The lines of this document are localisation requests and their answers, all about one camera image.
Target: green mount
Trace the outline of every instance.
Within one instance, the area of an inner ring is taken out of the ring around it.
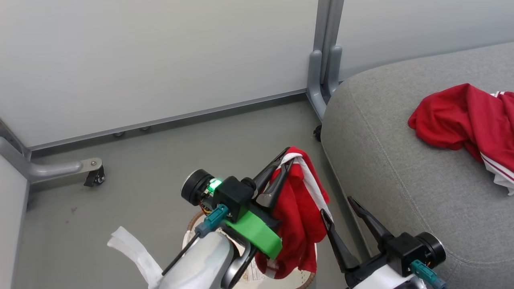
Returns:
[[[225,223],[271,259],[276,259],[282,250],[280,237],[250,211],[244,213],[237,223],[229,220],[225,220]]]

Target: caster wheel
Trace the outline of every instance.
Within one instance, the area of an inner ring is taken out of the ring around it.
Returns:
[[[314,138],[317,141],[321,142],[321,125],[317,126],[313,133],[314,133]]]
[[[84,185],[86,187],[93,187],[93,186],[99,186],[103,184],[105,181],[105,171],[103,169],[103,166],[101,166],[96,171],[90,171],[89,175],[87,175],[86,182]]]
[[[113,136],[114,137],[122,137],[124,134],[125,134],[125,132],[119,132],[119,133],[113,134]]]

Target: teal connector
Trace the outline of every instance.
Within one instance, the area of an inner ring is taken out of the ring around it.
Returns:
[[[411,270],[418,278],[425,280],[429,283],[434,289],[447,289],[448,286],[446,282],[437,277],[437,274],[432,271],[432,269],[428,268],[425,264],[421,263],[421,261],[416,260],[411,263]]]
[[[214,231],[219,226],[228,213],[228,207],[220,204],[194,229],[194,232],[199,234],[200,238],[205,237],[208,233]]]

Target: gray sofa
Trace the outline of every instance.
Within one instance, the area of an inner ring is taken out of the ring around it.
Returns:
[[[343,193],[394,235],[427,231],[441,240],[447,260],[436,271],[449,288],[514,288],[514,196],[465,149],[430,147],[407,126],[425,96],[462,83],[514,91],[514,43],[394,63],[344,81],[328,103],[322,144]]]

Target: gray wall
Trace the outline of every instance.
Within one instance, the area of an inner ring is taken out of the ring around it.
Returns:
[[[318,0],[4,0],[0,117],[26,147],[305,89]]]
[[[0,288],[11,288],[20,229],[25,214],[27,180],[0,156]]]
[[[514,41],[512,0],[345,0],[339,78],[384,64]]]

